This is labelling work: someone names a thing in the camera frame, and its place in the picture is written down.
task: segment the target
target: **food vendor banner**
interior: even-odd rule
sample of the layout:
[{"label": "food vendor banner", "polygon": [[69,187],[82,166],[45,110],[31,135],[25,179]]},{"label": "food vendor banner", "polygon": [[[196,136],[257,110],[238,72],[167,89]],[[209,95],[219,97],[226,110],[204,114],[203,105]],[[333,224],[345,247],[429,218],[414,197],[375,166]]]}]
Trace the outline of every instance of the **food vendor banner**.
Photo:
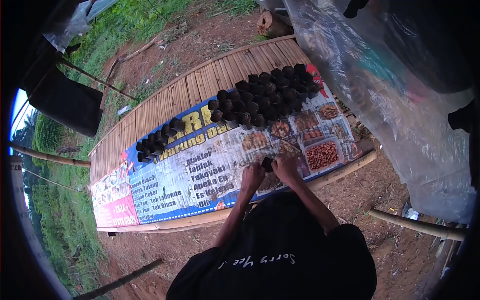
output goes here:
[{"label": "food vendor banner", "polygon": [[139,224],[130,190],[127,162],[96,182],[91,191],[97,227]]},{"label": "food vendor banner", "polygon": [[[290,154],[300,161],[299,173],[313,180],[354,160],[360,155],[348,125],[332,93],[315,67],[306,66],[321,88],[313,99],[303,103],[302,112],[288,116],[264,130],[244,131],[240,127],[218,126],[210,120],[208,100],[179,114],[185,129],[169,138],[165,151],[148,163],[137,159],[136,143],[122,153],[140,224],[208,213],[235,204],[244,167],[265,156]],[[160,130],[162,124],[149,133]],[[336,162],[321,168],[325,161],[310,152],[315,147],[337,149]],[[253,198],[259,200],[286,189],[274,173],[267,173]]]}]

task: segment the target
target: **wooden post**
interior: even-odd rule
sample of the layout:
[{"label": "wooden post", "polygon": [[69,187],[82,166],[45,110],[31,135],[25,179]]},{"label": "wooden post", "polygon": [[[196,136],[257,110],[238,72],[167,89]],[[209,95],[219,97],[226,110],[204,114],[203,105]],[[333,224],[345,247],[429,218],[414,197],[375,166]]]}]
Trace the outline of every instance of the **wooden post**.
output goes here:
[{"label": "wooden post", "polygon": [[99,84],[102,84],[104,86],[107,86],[109,88],[111,88],[112,90],[114,90],[115,92],[119,93],[120,95],[124,95],[125,97],[127,97],[128,99],[130,100],[136,100],[135,98],[133,98],[132,96],[130,96],[129,94],[126,94],[124,92],[122,92],[121,90],[117,89],[116,87],[114,87],[113,85],[111,84],[108,84],[106,83],[105,81],[103,80],[100,80],[98,78],[96,78],[95,76],[85,72],[84,70],[74,66],[73,64],[71,64],[69,61],[65,60],[64,58],[61,58],[60,61],[59,61],[62,65],[66,66],[67,68],[70,68],[72,70],[75,70],[77,72],[79,72],[80,74],[90,78],[91,80],[95,81],[95,82],[98,82]]},{"label": "wooden post", "polygon": [[67,158],[67,157],[62,157],[62,156],[56,156],[52,154],[47,154],[39,151],[32,150],[27,147],[22,147],[20,145],[17,145],[13,142],[8,141],[7,142],[8,147],[11,147],[12,149],[21,152],[23,154],[27,154],[36,158],[48,160],[48,161],[53,161],[59,164],[65,164],[65,165],[72,165],[72,166],[79,166],[79,167],[90,167],[90,162],[87,160],[78,160],[78,159],[72,159],[72,158]]},{"label": "wooden post", "polygon": [[376,209],[371,208],[368,211],[368,214],[374,217],[377,217],[383,221],[387,221],[393,224],[403,226],[405,228],[419,231],[421,233],[430,234],[440,238],[446,238],[449,240],[464,240],[467,233],[466,230],[462,228],[449,228],[442,225],[412,220],[402,216],[395,216],[386,212],[382,212]]},{"label": "wooden post", "polygon": [[107,284],[106,286],[102,286],[102,287],[99,287],[96,290],[93,290],[91,292],[85,293],[85,294],[80,295],[80,296],[76,296],[73,299],[74,300],[89,300],[89,299],[93,299],[95,297],[104,295],[105,293],[108,293],[111,290],[114,290],[116,288],[119,288],[119,287],[123,286],[124,284],[128,283],[129,281],[131,281],[131,280],[133,280],[137,277],[139,277],[140,275],[147,273],[148,271],[150,271],[153,268],[161,265],[162,263],[163,263],[163,260],[161,258],[159,258],[156,261],[153,261],[153,262],[149,263],[148,265],[143,266],[142,268],[140,268],[136,271],[133,271],[130,274],[125,275],[124,277],[122,277],[118,280],[115,280],[112,283]]},{"label": "wooden post", "polygon": [[84,193],[84,194],[90,195],[90,194],[87,193],[87,192],[77,191],[76,189],[73,189],[73,188],[71,188],[71,187],[69,187],[69,186],[66,186],[66,185],[63,185],[63,184],[59,184],[59,183],[56,183],[56,182],[54,182],[54,181],[48,180],[48,179],[46,179],[46,178],[43,178],[43,177],[41,177],[40,175],[35,174],[34,172],[31,172],[31,171],[29,171],[29,170],[27,170],[27,169],[24,169],[24,170],[25,170],[26,172],[28,172],[28,173],[30,173],[30,174],[33,174],[33,175],[35,175],[35,176],[37,176],[37,177],[39,177],[39,178],[41,178],[41,179],[43,179],[43,180],[45,180],[45,181],[48,181],[48,182],[50,182],[50,183],[59,185],[59,186],[61,186],[61,187],[64,187],[64,188],[66,188],[66,189],[69,189],[69,190],[72,190],[72,191],[75,191],[75,192],[82,192],[82,193]]}]

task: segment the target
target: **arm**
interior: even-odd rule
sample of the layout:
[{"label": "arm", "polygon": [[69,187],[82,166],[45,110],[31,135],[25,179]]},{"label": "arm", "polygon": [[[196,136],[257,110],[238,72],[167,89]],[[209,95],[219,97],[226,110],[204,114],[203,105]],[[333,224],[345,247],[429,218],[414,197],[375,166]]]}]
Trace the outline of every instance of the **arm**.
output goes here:
[{"label": "arm", "polygon": [[340,225],[332,212],[310,191],[300,177],[297,172],[296,160],[291,157],[277,156],[272,162],[272,168],[277,177],[300,197],[308,211],[323,227],[325,235]]},{"label": "arm", "polygon": [[223,223],[220,232],[216,236],[213,247],[222,247],[228,243],[233,237],[234,233],[239,228],[245,212],[247,211],[248,203],[257,191],[265,177],[265,169],[260,166],[258,162],[246,167],[243,170],[241,178],[241,188],[237,196],[235,205],[233,206],[230,215]]}]

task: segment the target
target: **red banner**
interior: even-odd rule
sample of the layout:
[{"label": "red banner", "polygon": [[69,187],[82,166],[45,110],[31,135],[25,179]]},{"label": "red banner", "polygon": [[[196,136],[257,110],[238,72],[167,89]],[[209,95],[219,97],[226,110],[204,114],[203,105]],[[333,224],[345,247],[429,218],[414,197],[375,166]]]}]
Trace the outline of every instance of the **red banner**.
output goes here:
[{"label": "red banner", "polygon": [[92,202],[97,227],[138,225],[126,162],[92,186]]}]

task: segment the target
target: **log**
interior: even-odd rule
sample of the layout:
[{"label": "log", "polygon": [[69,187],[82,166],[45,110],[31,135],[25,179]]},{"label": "log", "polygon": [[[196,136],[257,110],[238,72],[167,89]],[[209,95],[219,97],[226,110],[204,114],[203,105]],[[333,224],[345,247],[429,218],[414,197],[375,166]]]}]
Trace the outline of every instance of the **log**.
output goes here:
[{"label": "log", "polygon": [[375,150],[370,151],[369,153],[365,154],[364,156],[352,161],[348,165],[345,165],[341,168],[336,169],[328,174],[325,174],[317,179],[314,179],[310,182],[307,182],[307,186],[310,190],[316,190],[321,188],[329,183],[336,181],[346,175],[353,173],[354,171],[358,170],[359,168],[371,163],[377,158],[377,153]]},{"label": "log", "polygon": [[65,60],[64,58],[61,58],[59,63],[61,63],[62,65],[66,66],[67,68],[70,68],[72,70],[75,70],[77,72],[79,72],[80,74],[90,78],[91,80],[95,81],[95,82],[98,82],[99,84],[102,84],[104,86],[107,86],[109,88],[111,88],[112,90],[114,90],[115,92],[119,93],[120,95],[124,95],[125,97],[127,97],[128,99],[130,100],[134,100],[135,101],[135,98],[130,96],[129,94],[126,94],[124,92],[122,92],[121,90],[117,89],[116,87],[114,87],[113,85],[111,84],[108,84],[106,83],[105,81],[103,80],[100,80],[98,78],[96,78],[95,76],[93,76],[92,74],[89,74],[87,72],[85,72],[84,70],[80,69],[79,67],[71,64],[69,61]]},{"label": "log", "polygon": [[148,271],[158,267],[162,263],[163,263],[163,260],[161,258],[159,258],[156,261],[153,261],[153,262],[149,263],[148,265],[143,266],[140,269],[138,269],[136,271],[133,271],[130,274],[125,275],[122,278],[119,278],[118,280],[115,280],[112,283],[109,283],[105,286],[99,287],[96,290],[85,293],[83,295],[76,296],[73,299],[74,300],[89,300],[89,299],[93,299],[95,297],[104,295],[104,294],[110,292],[111,290],[119,288],[119,287],[123,286],[124,284],[132,281],[133,279],[139,277],[140,275],[143,275],[143,274],[147,273]]},{"label": "log", "polygon": [[11,147],[13,150],[16,150],[20,153],[30,155],[32,157],[48,160],[48,161],[53,161],[59,164],[65,164],[65,165],[72,165],[72,166],[79,166],[79,167],[90,167],[90,162],[86,160],[78,160],[78,159],[72,159],[72,158],[67,158],[67,157],[62,157],[62,156],[56,156],[52,154],[47,154],[43,152],[39,152],[36,150],[32,150],[27,147],[22,147],[20,145],[17,145],[13,142],[8,141],[7,142],[8,147]]},{"label": "log", "polygon": [[31,172],[31,171],[29,171],[29,170],[25,169],[25,168],[24,168],[24,170],[25,170],[25,172],[28,172],[28,173],[30,173],[30,174],[33,174],[33,175],[35,175],[35,176],[37,176],[37,177],[39,177],[39,178],[41,178],[41,179],[43,179],[43,180],[45,180],[45,181],[48,181],[48,182],[50,182],[50,183],[53,183],[53,184],[59,185],[59,186],[61,186],[61,187],[64,187],[64,188],[66,188],[66,189],[69,189],[69,190],[72,190],[72,191],[75,191],[75,192],[82,192],[82,193],[84,193],[84,194],[90,195],[90,194],[89,194],[89,193],[87,193],[87,192],[84,192],[84,191],[77,191],[76,189],[73,189],[73,188],[71,188],[71,187],[69,187],[69,186],[66,186],[66,185],[59,184],[59,183],[57,183],[57,182],[54,182],[54,181],[48,180],[48,179],[46,179],[46,178],[44,178],[44,177],[41,177],[41,176],[40,176],[40,175],[38,175],[38,174],[35,174],[34,172]]},{"label": "log", "polygon": [[376,218],[379,218],[383,221],[397,224],[411,230],[430,234],[440,238],[446,238],[449,240],[462,241],[465,239],[465,236],[467,234],[467,231],[464,230],[463,228],[449,228],[442,225],[427,223],[427,222],[418,221],[418,220],[412,220],[402,216],[395,216],[395,215],[382,212],[373,208],[371,208],[368,211],[368,214]]}]

